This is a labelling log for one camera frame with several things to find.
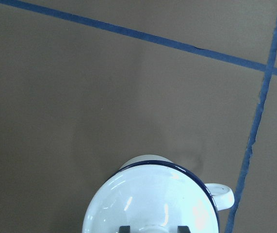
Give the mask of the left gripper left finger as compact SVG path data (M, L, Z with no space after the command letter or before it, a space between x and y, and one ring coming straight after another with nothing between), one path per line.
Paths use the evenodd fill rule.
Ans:
M119 233L130 233L130 226L120 226Z

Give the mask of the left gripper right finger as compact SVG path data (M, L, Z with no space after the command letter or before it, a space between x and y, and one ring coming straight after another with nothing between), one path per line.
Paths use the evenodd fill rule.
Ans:
M178 226L178 233L190 233L188 226Z

